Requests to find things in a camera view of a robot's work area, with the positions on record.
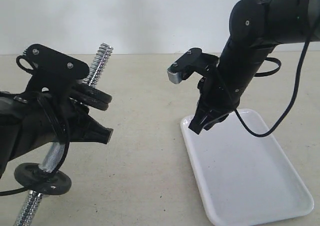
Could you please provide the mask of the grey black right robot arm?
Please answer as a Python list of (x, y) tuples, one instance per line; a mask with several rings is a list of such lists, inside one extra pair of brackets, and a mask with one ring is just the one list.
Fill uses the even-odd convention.
[(320, 0), (240, 0), (229, 18), (229, 39), (220, 56), (197, 53), (189, 72), (202, 76), (200, 97), (189, 125), (194, 133), (209, 130), (236, 112), (241, 96), (276, 46), (303, 43), (294, 89), (284, 115), (298, 94), (309, 44), (320, 40)]

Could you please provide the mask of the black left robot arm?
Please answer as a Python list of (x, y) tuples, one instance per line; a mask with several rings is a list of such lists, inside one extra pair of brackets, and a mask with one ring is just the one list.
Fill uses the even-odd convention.
[(49, 94), (39, 103), (38, 94), (0, 93), (0, 172), (7, 163), (47, 143), (66, 139), (65, 123), (71, 142), (109, 143), (113, 129), (89, 116), (89, 112), (71, 99), (58, 103)]

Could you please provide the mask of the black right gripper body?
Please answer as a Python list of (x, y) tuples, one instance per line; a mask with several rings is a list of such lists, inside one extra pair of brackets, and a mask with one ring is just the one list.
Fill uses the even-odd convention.
[(210, 116), (223, 116), (230, 114), (240, 104), (240, 99), (233, 97), (231, 89), (222, 79), (218, 71), (210, 73), (198, 83), (200, 97), (196, 112)]

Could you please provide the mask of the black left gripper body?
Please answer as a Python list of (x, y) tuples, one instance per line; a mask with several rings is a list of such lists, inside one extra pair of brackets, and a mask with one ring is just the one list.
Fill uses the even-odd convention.
[(71, 99), (60, 104), (50, 93), (2, 91), (0, 138), (13, 146), (72, 142), (72, 116), (80, 110), (85, 111)]

